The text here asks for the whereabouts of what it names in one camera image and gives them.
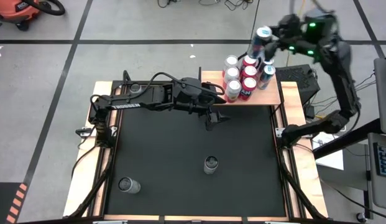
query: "orange striped tape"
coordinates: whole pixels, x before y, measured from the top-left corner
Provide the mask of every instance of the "orange striped tape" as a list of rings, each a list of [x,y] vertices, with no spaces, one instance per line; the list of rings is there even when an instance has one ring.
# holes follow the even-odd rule
[[[19,186],[19,189],[16,192],[16,196],[13,199],[13,203],[11,208],[9,209],[9,213],[6,217],[6,221],[8,221],[8,223],[17,222],[17,218],[19,218],[19,214],[20,214],[21,207],[23,205],[26,193],[27,193],[27,185],[21,183]]]

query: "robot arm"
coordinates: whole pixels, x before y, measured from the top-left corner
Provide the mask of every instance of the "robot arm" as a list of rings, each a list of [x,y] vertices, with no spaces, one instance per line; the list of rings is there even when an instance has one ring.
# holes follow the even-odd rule
[[[157,75],[166,75],[172,79],[169,82],[156,82],[153,79]],[[133,82],[126,81],[128,93],[123,95],[93,95],[91,97],[91,109],[88,121],[96,127],[96,145],[100,147],[111,147],[113,143],[111,129],[107,126],[107,118],[112,110],[129,110],[134,108],[145,108],[151,111],[182,110],[189,114],[198,113],[205,115],[205,126],[208,131],[215,124],[228,120],[218,111],[212,111],[213,104],[222,104],[226,101],[218,95],[223,95],[221,86],[212,83],[201,83],[196,78],[182,78],[178,80],[166,73],[158,73],[151,81]],[[136,88],[140,91],[132,93],[129,89]]]
[[[336,24],[334,15],[313,9],[307,13],[304,22],[297,15],[291,14],[285,16],[278,26],[271,27],[278,40],[271,41],[264,47],[264,59],[271,59],[277,49],[288,49],[293,54],[313,57],[314,62],[319,62],[331,77],[340,105],[340,110],[333,111],[319,121],[302,126],[288,125],[282,133],[282,147],[292,147],[307,134],[321,131],[337,133],[361,108],[349,69],[351,48],[332,30]]]

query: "black mat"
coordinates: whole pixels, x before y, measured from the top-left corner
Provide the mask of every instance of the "black mat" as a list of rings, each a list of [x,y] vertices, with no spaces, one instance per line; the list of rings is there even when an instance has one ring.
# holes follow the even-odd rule
[[[105,214],[284,217],[269,108],[221,111],[233,119],[207,132],[196,114],[125,110]],[[219,159],[213,175],[207,156]],[[138,194],[118,189],[125,176]]]
[[[6,217],[19,186],[20,183],[0,183],[0,223],[6,223]]]

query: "concrete floor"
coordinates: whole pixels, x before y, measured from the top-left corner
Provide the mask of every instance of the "concrete floor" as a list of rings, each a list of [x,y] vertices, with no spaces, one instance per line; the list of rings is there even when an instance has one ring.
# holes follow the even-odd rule
[[[246,51],[258,4],[254,1],[246,10],[229,11],[224,1],[201,6],[198,0],[182,0],[165,9],[149,0],[61,2],[67,14],[42,14],[28,32],[11,24],[0,28],[0,182],[29,184],[19,222],[62,217],[80,141],[74,130],[85,123],[96,81],[118,80],[124,69],[132,79],[140,80],[159,71],[181,78],[196,77],[199,66],[220,70],[225,56]],[[357,40],[352,42],[351,72],[361,82],[373,72],[373,59],[386,55],[386,0],[320,3],[336,10],[342,37]],[[301,4],[296,1],[296,11]],[[364,15],[359,14],[357,4]],[[312,7],[306,1],[303,12]],[[260,0],[255,26],[275,25],[287,13],[285,0]],[[279,52],[275,61],[276,66],[285,66],[287,53]],[[294,55],[288,61],[289,65],[304,63],[311,60]],[[315,101],[333,96],[329,76],[320,65],[313,67],[321,87]],[[358,127],[379,116],[375,88],[359,92]],[[337,103],[320,114],[336,108]],[[363,202],[362,192],[336,187]],[[323,192],[330,217],[356,221],[361,208],[325,185]],[[375,216],[370,222],[386,220]]]

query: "orange vacuum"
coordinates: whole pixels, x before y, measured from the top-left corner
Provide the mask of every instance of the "orange vacuum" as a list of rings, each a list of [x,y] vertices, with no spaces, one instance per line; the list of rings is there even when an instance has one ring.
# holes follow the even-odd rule
[[[0,0],[0,21],[10,22],[19,30],[27,31],[29,22],[37,18],[40,12],[53,16],[61,16],[65,13],[63,4],[58,0],[48,0],[58,7],[52,10],[47,1],[39,0]]]

